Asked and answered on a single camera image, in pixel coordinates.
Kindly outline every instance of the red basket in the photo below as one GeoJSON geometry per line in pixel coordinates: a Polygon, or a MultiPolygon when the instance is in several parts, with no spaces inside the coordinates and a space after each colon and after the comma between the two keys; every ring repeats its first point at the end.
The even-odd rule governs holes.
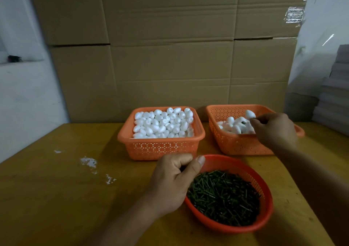
{"type": "MultiPolygon", "coordinates": [[[[273,155],[273,152],[262,145],[255,134],[231,134],[219,128],[217,122],[228,117],[244,117],[246,110],[253,111],[256,116],[265,113],[275,113],[263,105],[209,105],[206,112],[210,129],[220,150],[227,155],[273,155]]],[[[294,125],[298,137],[304,137],[304,130],[294,125]]]]}
{"type": "Polygon", "coordinates": [[[194,108],[189,107],[194,114],[194,137],[166,139],[134,139],[134,115],[137,112],[150,112],[156,109],[166,111],[169,107],[140,107],[131,113],[118,134],[118,140],[126,145],[127,152],[133,160],[159,160],[168,153],[191,153],[196,156],[198,143],[205,137],[205,130],[194,108]]]}
{"type": "Polygon", "coordinates": [[[245,165],[238,159],[231,157],[208,154],[205,155],[206,161],[200,172],[212,172],[215,170],[229,171],[229,173],[237,173],[245,181],[251,182],[252,186],[261,195],[260,197],[260,212],[255,223],[250,226],[235,227],[220,224],[202,214],[198,211],[194,205],[190,202],[189,198],[186,196],[184,202],[198,218],[198,220],[210,229],[224,232],[224,233],[243,233],[243,232],[253,232],[261,227],[263,227],[269,220],[273,213],[273,198],[272,194],[264,182],[264,180],[259,176],[259,174],[253,170],[251,167],[245,165]]]}

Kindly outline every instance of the wooden table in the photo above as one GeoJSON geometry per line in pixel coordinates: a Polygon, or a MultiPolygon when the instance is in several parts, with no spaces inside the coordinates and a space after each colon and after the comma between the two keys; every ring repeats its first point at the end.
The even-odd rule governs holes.
{"type": "MultiPolygon", "coordinates": [[[[302,148],[349,180],[348,137],[315,123],[299,125],[307,133],[302,148]]],[[[144,190],[156,162],[129,159],[117,141],[121,126],[65,124],[0,164],[0,245],[75,245],[128,208],[144,190]],[[83,165],[84,157],[94,158],[96,168],[83,165]]],[[[220,153],[208,124],[204,127],[206,138],[198,153],[220,153]]],[[[272,191],[275,210],[262,230],[216,233],[182,205],[157,220],[138,245],[333,245],[275,156],[240,158],[272,191]]]]}

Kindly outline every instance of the basket rim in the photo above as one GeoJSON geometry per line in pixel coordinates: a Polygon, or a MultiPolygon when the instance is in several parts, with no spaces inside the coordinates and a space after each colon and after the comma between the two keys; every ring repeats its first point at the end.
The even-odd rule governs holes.
{"type": "MultiPolygon", "coordinates": [[[[217,121],[215,119],[215,117],[213,116],[213,114],[210,112],[210,108],[213,107],[232,107],[232,106],[244,106],[244,107],[248,107],[248,106],[260,106],[260,107],[264,107],[266,109],[268,109],[271,113],[276,113],[275,111],[273,111],[272,109],[270,109],[269,107],[266,107],[264,105],[259,105],[259,104],[226,104],[226,105],[208,105],[206,107],[206,113],[207,116],[209,118],[209,120],[212,122],[212,125],[214,126],[214,128],[216,129],[216,132],[218,134],[221,134],[223,136],[226,137],[230,137],[230,138],[256,138],[257,135],[256,134],[232,134],[232,133],[228,133],[226,131],[223,131],[219,128],[217,121]]],[[[298,137],[304,137],[305,136],[305,131],[298,125],[294,124],[295,128],[298,129],[297,132],[297,136],[298,137]]]]}
{"type": "Polygon", "coordinates": [[[253,231],[256,231],[256,230],[260,229],[261,227],[263,227],[268,222],[269,218],[271,217],[271,215],[274,211],[272,193],[271,193],[267,183],[263,180],[263,178],[253,168],[244,164],[242,161],[240,161],[236,158],[225,156],[225,155],[220,155],[220,154],[206,154],[203,156],[205,156],[208,159],[214,159],[215,157],[219,157],[220,159],[227,160],[228,162],[233,163],[239,169],[242,169],[243,171],[248,173],[258,183],[261,190],[263,191],[264,199],[266,201],[266,203],[265,203],[266,211],[264,213],[263,218],[258,219],[252,225],[242,226],[242,227],[229,226],[229,225],[221,224],[219,222],[216,222],[216,221],[206,217],[203,213],[198,211],[198,209],[196,209],[194,207],[194,205],[190,202],[190,199],[187,196],[185,196],[184,201],[185,201],[186,205],[190,208],[190,210],[194,213],[194,215],[196,217],[199,216],[205,222],[204,223],[200,219],[200,221],[203,224],[205,224],[205,225],[208,224],[212,228],[214,228],[215,230],[218,230],[221,232],[227,232],[227,233],[253,232],[253,231]]]}
{"type": "Polygon", "coordinates": [[[124,133],[126,132],[126,125],[132,123],[134,125],[134,115],[137,112],[142,111],[144,108],[154,108],[155,109],[163,109],[163,108],[169,108],[169,107],[139,107],[134,109],[127,120],[125,121],[123,127],[119,131],[118,134],[118,141],[121,143],[181,143],[181,142],[194,142],[194,141],[200,141],[205,137],[205,130],[203,128],[203,125],[201,123],[200,118],[198,117],[198,113],[196,112],[195,108],[188,107],[194,114],[194,123],[197,123],[199,127],[199,133],[198,135],[195,135],[193,137],[184,137],[184,138],[156,138],[156,139],[134,139],[134,138],[128,138],[124,136],[124,133]]]}

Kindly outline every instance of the fingernail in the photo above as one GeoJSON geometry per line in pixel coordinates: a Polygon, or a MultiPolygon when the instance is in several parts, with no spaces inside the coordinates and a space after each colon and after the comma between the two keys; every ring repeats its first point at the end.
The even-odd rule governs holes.
{"type": "Polygon", "coordinates": [[[205,156],[199,156],[199,157],[197,157],[197,160],[198,160],[198,163],[201,166],[203,166],[203,164],[205,163],[206,158],[205,158],[205,156]]]}

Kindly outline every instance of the rectangular basket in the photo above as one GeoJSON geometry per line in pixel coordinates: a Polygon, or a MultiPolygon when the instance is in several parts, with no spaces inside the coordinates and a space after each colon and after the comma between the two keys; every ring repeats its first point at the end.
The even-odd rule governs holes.
{"type": "MultiPolygon", "coordinates": [[[[273,155],[273,152],[262,145],[255,134],[231,134],[219,128],[217,122],[228,117],[244,117],[246,110],[253,111],[256,116],[265,113],[275,113],[263,105],[209,105],[206,112],[210,129],[220,150],[228,155],[273,155]]],[[[304,137],[302,128],[294,125],[298,137],[304,137]]]]}
{"type": "Polygon", "coordinates": [[[134,139],[134,115],[137,112],[150,112],[156,109],[166,111],[169,107],[140,107],[130,114],[118,134],[118,140],[125,144],[129,156],[133,160],[159,160],[168,153],[191,153],[196,156],[198,143],[205,137],[205,130],[194,108],[189,107],[194,113],[193,137],[166,138],[166,139],[134,139]]]}

